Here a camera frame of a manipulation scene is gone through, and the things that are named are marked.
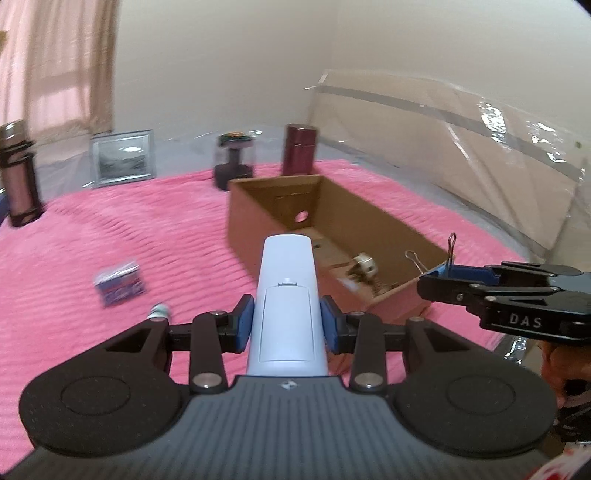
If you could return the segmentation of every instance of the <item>pink curtain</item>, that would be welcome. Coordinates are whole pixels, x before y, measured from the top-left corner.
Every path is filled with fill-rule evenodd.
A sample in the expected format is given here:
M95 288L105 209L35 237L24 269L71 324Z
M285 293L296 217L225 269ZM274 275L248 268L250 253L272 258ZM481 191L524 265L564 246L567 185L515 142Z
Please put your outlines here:
M0 0L0 124L38 144L112 128L118 0Z

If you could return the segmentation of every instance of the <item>metal screw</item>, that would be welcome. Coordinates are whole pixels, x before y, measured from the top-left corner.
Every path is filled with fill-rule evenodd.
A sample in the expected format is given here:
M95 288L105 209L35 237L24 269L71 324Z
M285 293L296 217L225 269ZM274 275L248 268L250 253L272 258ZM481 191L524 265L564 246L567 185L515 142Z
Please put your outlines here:
M200 388L213 388L222 383L222 377L213 372L204 372L193 377L193 383Z
M384 383L384 378L373 372L365 372L355 377L355 383L358 384L358 386L367 389L376 388Z

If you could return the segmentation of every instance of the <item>metal cylinder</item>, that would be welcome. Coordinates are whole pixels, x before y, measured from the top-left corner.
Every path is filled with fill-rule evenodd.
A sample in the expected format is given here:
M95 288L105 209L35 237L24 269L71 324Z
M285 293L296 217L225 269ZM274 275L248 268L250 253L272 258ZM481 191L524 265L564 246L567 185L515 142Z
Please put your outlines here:
M25 226L43 214L35 177L34 145L24 120L0 127L0 174L14 227Z

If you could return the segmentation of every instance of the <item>finger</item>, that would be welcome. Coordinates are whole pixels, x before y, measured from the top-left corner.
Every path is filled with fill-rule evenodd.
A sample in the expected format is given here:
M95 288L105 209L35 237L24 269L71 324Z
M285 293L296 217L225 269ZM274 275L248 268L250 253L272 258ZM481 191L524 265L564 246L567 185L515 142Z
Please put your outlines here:
M542 350L542 360L549 361L552 351L557 347L553 343L539 341L538 346Z
M566 380L561 377L557 377L552 369L550 368L550 363L545 362L542 364L542 369L540 371L541 377L546 381L548 386L556 395L556 405L558 408L562 408L564 403L566 402L566 392L564 387L566 385Z
M554 376L591 381L591 347L561 345L552 350L549 363Z
M542 365L542 369L540 371L541 377L548 382L548 384L557 390L562 390L566 385L566 380L554 373L551 369L550 364L547 363Z

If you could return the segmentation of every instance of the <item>open cardboard box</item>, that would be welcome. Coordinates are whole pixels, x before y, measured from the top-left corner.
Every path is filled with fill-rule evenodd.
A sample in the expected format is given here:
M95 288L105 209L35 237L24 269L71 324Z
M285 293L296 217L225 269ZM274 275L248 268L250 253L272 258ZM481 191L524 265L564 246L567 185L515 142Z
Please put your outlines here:
M287 232L311 238L321 296L331 295L343 312L364 310L385 323L403 323L430 305L417 294L420 272L406 250L429 270L447 259L416 230L321 175L230 183L228 242L255 280L265 238ZM361 252L375 260L386 292L374 296L347 275Z

